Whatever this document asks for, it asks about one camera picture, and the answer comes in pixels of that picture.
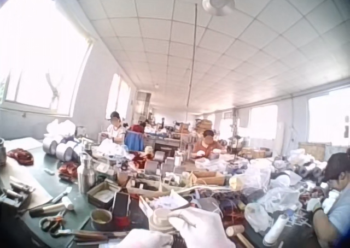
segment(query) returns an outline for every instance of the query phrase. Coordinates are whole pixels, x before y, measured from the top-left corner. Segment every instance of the white shirt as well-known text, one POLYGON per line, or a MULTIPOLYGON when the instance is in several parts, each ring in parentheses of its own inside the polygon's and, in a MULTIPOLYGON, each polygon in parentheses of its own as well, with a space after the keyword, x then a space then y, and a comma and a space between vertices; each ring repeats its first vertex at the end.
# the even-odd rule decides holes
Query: white shirt
POLYGON ((120 125, 119 128, 115 128, 113 124, 111 124, 107 128, 107 133, 109 137, 123 139, 126 129, 122 125, 120 125))

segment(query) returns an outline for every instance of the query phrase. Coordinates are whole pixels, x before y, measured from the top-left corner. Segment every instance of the cap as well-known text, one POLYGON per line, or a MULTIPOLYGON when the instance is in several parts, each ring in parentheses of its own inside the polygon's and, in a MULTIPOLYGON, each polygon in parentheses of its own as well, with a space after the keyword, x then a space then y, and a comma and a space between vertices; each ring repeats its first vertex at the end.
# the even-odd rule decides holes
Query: cap
POLYGON ((346 153, 339 152, 330 156, 324 171, 323 181, 338 179, 342 172, 350 172, 350 159, 346 153))

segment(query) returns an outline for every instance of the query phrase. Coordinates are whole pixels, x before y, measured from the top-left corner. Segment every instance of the ceiling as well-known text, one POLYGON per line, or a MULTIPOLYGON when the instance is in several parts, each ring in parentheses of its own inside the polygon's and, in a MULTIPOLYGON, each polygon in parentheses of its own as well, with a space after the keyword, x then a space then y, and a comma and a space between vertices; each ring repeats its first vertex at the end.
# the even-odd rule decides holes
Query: ceiling
POLYGON ((214 111, 350 77, 350 0, 235 0, 211 16, 201 0, 78 0, 153 105, 214 111))

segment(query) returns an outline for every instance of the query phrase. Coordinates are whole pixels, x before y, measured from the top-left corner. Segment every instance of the scissors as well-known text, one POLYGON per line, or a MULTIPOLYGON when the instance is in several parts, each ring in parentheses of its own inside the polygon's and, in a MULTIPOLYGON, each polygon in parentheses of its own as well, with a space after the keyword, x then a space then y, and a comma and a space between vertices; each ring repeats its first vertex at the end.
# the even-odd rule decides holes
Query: scissors
POLYGON ((63 216, 66 210, 60 211, 56 216, 47 216, 39 221, 40 229, 49 232, 52 237, 58 237, 56 231, 63 230, 63 216))

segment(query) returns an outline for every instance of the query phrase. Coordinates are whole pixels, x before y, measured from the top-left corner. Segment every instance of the woman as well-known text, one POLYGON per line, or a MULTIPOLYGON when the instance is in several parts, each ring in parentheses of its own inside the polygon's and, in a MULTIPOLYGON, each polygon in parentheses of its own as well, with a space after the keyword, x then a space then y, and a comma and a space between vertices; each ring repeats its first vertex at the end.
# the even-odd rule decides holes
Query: woman
POLYGON ((140 124, 134 124, 130 127, 130 130, 133 132, 144 133, 144 129, 146 127, 145 122, 141 122, 140 124))
POLYGON ((204 154, 199 156, 207 158, 214 149, 218 149, 220 153, 226 153, 224 147, 222 147, 217 141, 214 141, 214 132, 210 129, 203 132, 203 139, 197 141, 193 147, 192 157, 198 156, 198 152, 202 151, 204 154))
POLYGON ((119 113, 116 111, 110 114, 111 125, 107 128, 107 136, 112 139, 114 143, 124 144, 126 129, 121 124, 119 113))

